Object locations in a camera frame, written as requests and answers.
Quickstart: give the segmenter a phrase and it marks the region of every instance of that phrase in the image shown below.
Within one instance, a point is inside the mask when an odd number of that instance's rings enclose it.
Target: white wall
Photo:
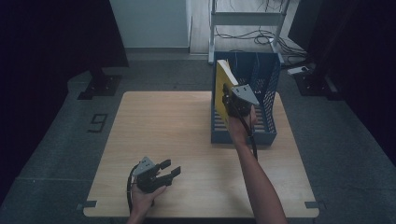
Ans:
[[[190,0],[110,0],[125,48],[188,48]]]

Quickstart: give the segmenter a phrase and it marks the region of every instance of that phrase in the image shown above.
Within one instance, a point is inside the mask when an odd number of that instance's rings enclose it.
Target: black stand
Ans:
[[[79,100],[91,100],[93,96],[114,96],[120,84],[121,76],[106,76],[102,68],[90,69],[92,80],[85,91],[79,95]]]

